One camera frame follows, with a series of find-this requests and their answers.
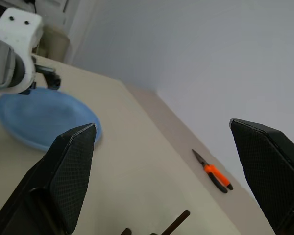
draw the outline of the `table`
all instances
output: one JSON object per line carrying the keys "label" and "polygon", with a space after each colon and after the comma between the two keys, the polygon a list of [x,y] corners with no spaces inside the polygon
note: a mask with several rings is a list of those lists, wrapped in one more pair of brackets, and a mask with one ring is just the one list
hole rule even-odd
{"label": "table", "polygon": [[[191,216],[174,234],[240,234],[124,84],[48,59],[38,62],[57,68],[60,90],[86,103],[102,125],[74,235],[119,235],[126,227],[133,234],[160,233],[185,209]],[[0,126],[0,208],[43,154]]]}

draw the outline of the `blue plate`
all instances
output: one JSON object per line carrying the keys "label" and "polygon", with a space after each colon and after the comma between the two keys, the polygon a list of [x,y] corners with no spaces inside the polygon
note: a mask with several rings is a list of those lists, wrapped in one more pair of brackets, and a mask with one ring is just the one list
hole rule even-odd
{"label": "blue plate", "polygon": [[100,121],[92,110],[70,95],[45,88],[30,95],[1,95],[0,123],[19,141],[44,151],[58,135],[88,123],[97,126],[95,143],[101,137]]}

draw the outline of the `white wall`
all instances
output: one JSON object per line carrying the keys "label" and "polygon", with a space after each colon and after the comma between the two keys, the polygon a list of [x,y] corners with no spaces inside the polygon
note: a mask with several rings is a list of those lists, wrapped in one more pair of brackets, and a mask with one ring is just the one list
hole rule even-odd
{"label": "white wall", "polygon": [[294,142],[294,0],[99,0],[74,63],[155,90],[245,188],[231,118]]}

